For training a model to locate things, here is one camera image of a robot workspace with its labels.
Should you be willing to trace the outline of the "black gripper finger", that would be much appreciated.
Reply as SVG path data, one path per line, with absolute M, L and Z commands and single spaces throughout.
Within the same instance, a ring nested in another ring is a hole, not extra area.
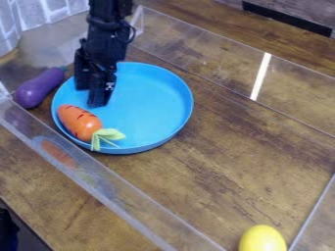
M 93 108 L 106 106 L 117 85 L 115 74 L 93 74 L 90 82 L 89 106 Z
M 78 90 L 86 90 L 90 88 L 91 80 L 91 65 L 82 57 L 75 58 L 75 85 Z

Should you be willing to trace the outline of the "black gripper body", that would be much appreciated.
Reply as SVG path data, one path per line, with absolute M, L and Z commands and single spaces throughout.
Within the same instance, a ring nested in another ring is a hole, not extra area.
M 81 39 L 75 58 L 82 57 L 91 65 L 91 76 L 99 72 L 117 72 L 117 63 L 123 61 L 127 46 L 134 40 L 134 27 L 122 19 L 105 21 L 89 16 L 89 36 Z

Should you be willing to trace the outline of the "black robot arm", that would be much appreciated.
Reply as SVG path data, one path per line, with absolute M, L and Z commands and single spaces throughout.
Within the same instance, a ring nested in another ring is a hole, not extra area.
M 137 28 L 126 21 L 133 0 L 90 0 L 89 36 L 75 53 L 75 85 L 89 90 L 89 106 L 106 106 L 117 85 L 117 63 L 123 61 Z

